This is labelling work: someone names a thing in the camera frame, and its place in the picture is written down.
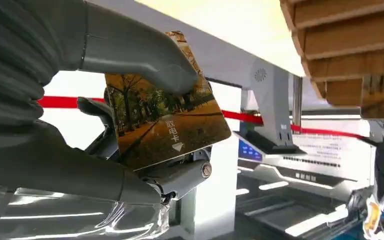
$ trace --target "display screen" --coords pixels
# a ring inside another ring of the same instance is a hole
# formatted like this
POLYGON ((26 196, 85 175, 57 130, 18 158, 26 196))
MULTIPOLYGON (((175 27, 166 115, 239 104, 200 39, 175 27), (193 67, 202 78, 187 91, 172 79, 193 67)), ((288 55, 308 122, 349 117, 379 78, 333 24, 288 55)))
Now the display screen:
POLYGON ((239 158, 243 160, 258 161, 263 160, 262 155, 255 151, 251 146, 244 141, 239 140, 239 158))

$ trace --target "white panel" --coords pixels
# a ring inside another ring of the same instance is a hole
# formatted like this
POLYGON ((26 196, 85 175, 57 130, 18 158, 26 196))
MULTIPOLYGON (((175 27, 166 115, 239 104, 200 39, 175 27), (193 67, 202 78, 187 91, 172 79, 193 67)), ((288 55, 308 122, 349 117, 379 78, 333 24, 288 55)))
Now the white panel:
MULTIPOLYGON (((370 126, 365 120, 302 120, 304 128, 324 129, 368 136, 370 126)), ((265 159, 274 166, 319 173, 369 184, 372 147, 353 137, 301 134, 293 135, 294 144, 307 155, 294 159, 265 159), (297 161, 304 159, 316 162, 297 161)))
MULTIPOLYGON (((218 83, 211 83, 211 87, 221 109, 240 111, 240 88, 218 83)), ((238 120, 226 121, 230 130, 239 130, 238 120)), ((212 174, 196 188, 194 217, 196 240, 211 239, 234 230, 238 141, 238 138, 232 135, 212 146, 210 160, 212 174)))
MULTIPOLYGON (((45 96, 103 98, 106 87, 102 73, 59 71, 45 86, 45 96)), ((41 120, 61 132, 72 148, 84 150, 104 130, 101 120, 78 109, 45 108, 41 120)))
POLYGON ((86 115, 78 109, 45 108, 40 119, 57 127, 70 147, 82 150, 104 130, 99 117, 86 115))
POLYGON ((46 96, 103 98, 105 87, 103 73, 59 71, 44 89, 46 96))

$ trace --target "wooden slat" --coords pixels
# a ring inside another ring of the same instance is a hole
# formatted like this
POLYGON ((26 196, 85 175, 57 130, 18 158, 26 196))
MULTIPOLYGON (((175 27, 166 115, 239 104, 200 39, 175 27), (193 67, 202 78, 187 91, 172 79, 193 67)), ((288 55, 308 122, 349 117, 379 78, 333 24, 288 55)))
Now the wooden slat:
POLYGON ((305 73, 316 82, 384 74, 384 50, 307 60, 302 65, 305 73))
POLYGON ((384 0, 313 0, 295 5, 297 29, 337 22, 384 11, 384 0))
POLYGON ((287 0, 289 3, 291 4, 297 4, 297 3, 300 3, 300 2, 305 2, 305 1, 308 1, 308 0, 287 0))
POLYGON ((359 107, 362 99, 363 80, 349 79, 346 81, 326 82, 326 100, 338 107, 359 107))
POLYGON ((287 28, 294 31, 295 6, 286 0, 280 0, 280 9, 282 10, 283 17, 285 18, 287 28))
POLYGON ((306 29, 304 46, 308 60, 384 49, 384 12, 306 29))
POLYGON ((324 99, 326 97, 326 82, 315 82, 310 79, 310 83, 317 97, 319 99, 324 99))

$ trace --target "transparent plastic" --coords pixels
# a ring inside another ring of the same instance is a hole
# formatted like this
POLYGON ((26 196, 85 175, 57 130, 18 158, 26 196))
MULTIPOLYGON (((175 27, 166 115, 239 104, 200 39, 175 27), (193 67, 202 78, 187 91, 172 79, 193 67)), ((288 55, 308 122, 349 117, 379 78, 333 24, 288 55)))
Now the transparent plastic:
POLYGON ((169 207, 0 186, 0 240, 154 239, 169 207))

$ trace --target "red rope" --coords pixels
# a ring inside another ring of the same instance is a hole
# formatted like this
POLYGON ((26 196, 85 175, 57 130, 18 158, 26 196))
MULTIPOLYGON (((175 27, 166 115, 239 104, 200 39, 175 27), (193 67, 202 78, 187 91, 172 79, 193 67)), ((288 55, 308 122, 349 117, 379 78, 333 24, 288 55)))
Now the red rope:
MULTIPOLYGON (((92 98, 93 100, 103 102, 103 98, 92 98)), ((40 99, 39 104, 44 108, 61 108, 61 109, 76 109, 77 108, 77 97, 71 96, 44 96, 40 99)), ((221 110, 225 118, 236 119, 243 122, 253 123, 257 125, 263 125, 263 119, 260 116, 254 116, 252 114, 238 113, 233 111, 221 110)), ((303 134, 319 134, 319 135, 333 135, 333 136, 344 136, 356 139, 367 139, 367 137, 358 135, 355 133, 324 130, 316 128, 304 128, 297 125, 290 126, 292 131, 301 132, 303 134)))

